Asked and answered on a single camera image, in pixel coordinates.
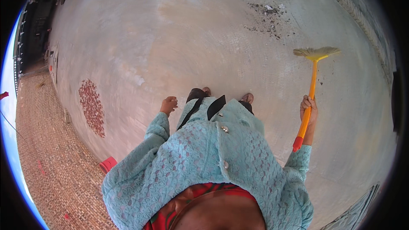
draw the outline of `sky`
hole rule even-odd
[[[9,92],[9,96],[0,100],[0,109],[7,120],[16,127],[16,105],[17,96],[16,90],[14,88],[14,61],[13,61],[13,47],[14,47],[14,37],[16,36],[17,22],[14,24],[13,31],[10,35],[9,43],[7,46],[5,58],[3,61],[3,72],[1,75],[1,85],[0,93],[5,91]],[[2,136],[4,141],[4,147],[6,150],[6,155],[9,160],[10,167],[12,169],[14,178],[19,186],[20,192],[26,200],[28,206],[33,211],[34,215],[37,217],[40,224],[44,229],[48,230],[43,218],[35,206],[33,199],[31,198],[30,192],[28,191],[27,184],[24,180],[23,171],[20,165],[20,159],[18,157],[17,150],[17,139],[16,131],[9,125],[9,123],[4,119],[3,115],[0,114]]]

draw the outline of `hand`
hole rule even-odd
[[[315,123],[317,122],[317,118],[318,118],[318,108],[317,108],[317,104],[315,103],[315,98],[313,100],[310,96],[304,95],[304,99],[303,101],[301,101],[301,105],[300,105],[301,121],[303,120],[304,112],[308,107],[311,107],[311,115],[310,115],[310,120],[308,122],[308,125],[315,125]]]
[[[171,112],[175,111],[175,109],[177,109],[177,99],[174,96],[169,96],[162,101],[159,112],[163,112],[169,117]]]

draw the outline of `brown sandal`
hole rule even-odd
[[[247,102],[248,104],[252,104],[254,101],[254,96],[251,93],[245,94],[242,98],[241,101]]]
[[[209,97],[212,95],[212,93],[210,92],[210,88],[205,87],[202,89]]]

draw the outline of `light blue lace jacket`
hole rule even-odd
[[[237,100],[224,105],[222,116],[207,120],[207,108],[215,99],[205,98],[171,136],[166,114],[157,114],[145,140],[108,172],[102,193],[119,229],[142,229],[173,197],[198,183],[232,183],[247,190],[257,200],[268,230],[309,226],[313,206],[304,181],[311,146],[292,152],[281,168],[264,139],[263,123]],[[186,104],[178,126],[195,102]]]

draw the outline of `red bucket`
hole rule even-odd
[[[107,174],[117,164],[117,161],[111,156],[103,162],[99,163],[101,170]]]

